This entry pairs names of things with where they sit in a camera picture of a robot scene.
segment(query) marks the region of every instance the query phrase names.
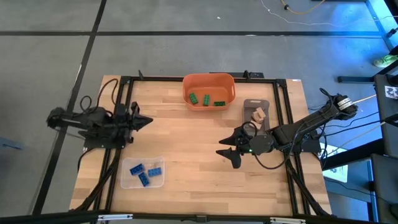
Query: wooden table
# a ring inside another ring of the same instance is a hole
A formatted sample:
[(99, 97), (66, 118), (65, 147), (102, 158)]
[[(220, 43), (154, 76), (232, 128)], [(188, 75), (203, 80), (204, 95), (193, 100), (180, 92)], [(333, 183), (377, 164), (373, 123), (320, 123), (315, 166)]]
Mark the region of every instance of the wooden table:
[[(102, 85), (111, 78), (104, 76)], [(294, 121), (308, 115), (302, 83), (287, 80)], [(108, 85), (100, 106), (113, 110), (112, 85)], [(284, 121), (287, 121), (282, 90)], [(182, 98), (182, 82), (134, 82), (132, 101), (137, 101), (140, 114), (154, 121), (134, 132), (134, 144), (121, 153), (114, 189), (112, 212), (172, 213), (209, 215), (292, 215), (285, 167), (276, 170), (262, 168), (253, 156), (242, 157), (240, 169), (233, 169), (229, 160), (216, 154), (229, 146), (218, 144), (242, 123), (243, 101), (247, 98), (270, 102), (270, 126), (278, 125), (272, 85), (236, 83), (236, 98), (226, 111), (188, 111)], [(87, 154), (81, 162), (70, 208), (79, 206), (93, 190), (100, 176), (104, 149)], [(165, 182), (163, 187), (122, 189), (120, 178), (123, 159), (163, 157)], [(282, 153), (262, 154), (260, 160), (268, 166), (282, 161)], [(320, 163), (312, 154), (301, 155), (305, 183), (317, 202), (330, 212), (330, 205)], [(100, 208), (104, 208), (107, 186)], [(299, 210), (302, 201), (296, 187)]]

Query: green object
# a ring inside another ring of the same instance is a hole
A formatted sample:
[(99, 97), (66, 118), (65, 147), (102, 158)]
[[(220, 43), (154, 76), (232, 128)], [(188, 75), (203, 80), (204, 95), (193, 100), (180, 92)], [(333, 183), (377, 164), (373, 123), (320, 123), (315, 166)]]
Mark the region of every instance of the green object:
[(191, 99), (192, 104), (197, 104), (198, 103), (198, 99), (195, 96), (194, 93), (189, 94), (189, 98)]
[(210, 95), (205, 95), (205, 99), (203, 99), (203, 106), (208, 106), (210, 102)]
[(393, 62), (395, 62), (396, 60), (398, 60), (398, 56), (396, 55), (387, 55), (384, 56), (383, 58), (377, 59), (375, 61), (373, 61), (373, 65), (379, 68), (386, 68), (387, 66), (389, 66), (390, 64), (392, 64)]
[(225, 101), (214, 102), (215, 106), (225, 106)]

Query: green lego brick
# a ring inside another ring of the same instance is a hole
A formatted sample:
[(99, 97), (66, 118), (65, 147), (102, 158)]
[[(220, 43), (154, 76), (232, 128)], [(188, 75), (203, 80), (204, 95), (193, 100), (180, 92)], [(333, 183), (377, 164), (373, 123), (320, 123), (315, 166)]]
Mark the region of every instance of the green lego brick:
[(205, 95), (205, 99), (203, 99), (203, 106), (208, 106), (210, 102), (210, 95)]
[(214, 102), (215, 106), (225, 106), (225, 101)]
[(191, 99), (192, 104), (197, 104), (198, 103), (198, 99), (195, 96), (194, 93), (189, 94), (189, 98)]

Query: gray tray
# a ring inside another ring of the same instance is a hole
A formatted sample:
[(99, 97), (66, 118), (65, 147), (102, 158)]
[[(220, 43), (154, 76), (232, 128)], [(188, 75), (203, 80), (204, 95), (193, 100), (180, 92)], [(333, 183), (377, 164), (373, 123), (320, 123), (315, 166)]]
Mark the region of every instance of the gray tray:
[[(243, 122), (251, 121), (251, 115), (255, 112), (256, 108), (261, 107), (264, 110), (264, 113), (267, 115), (263, 122), (261, 123), (261, 128), (257, 134), (264, 134), (265, 131), (270, 129), (269, 127), (269, 102), (267, 100), (257, 100), (257, 99), (246, 99), (243, 102)], [(245, 125), (244, 129), (250, 135), (254, 135), (254, 128), (250, 125)]]

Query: orange basket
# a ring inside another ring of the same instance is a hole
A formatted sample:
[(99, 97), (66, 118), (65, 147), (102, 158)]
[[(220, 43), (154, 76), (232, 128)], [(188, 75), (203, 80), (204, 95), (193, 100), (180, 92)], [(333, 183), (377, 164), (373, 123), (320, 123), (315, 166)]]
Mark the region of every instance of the orange basket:
[[(191, 102), (191, 93), (195, 94), (198, 103)], [(203, 105), (205, 95), (210, 96), (208, 106)], [(227, 73), (189, 74), (182, 80), (182, 96), (192, 111), (226, 110), (235, 99), (234, 78)], [(214, 106), (217, 101), (224, 101), (225, 106)]]

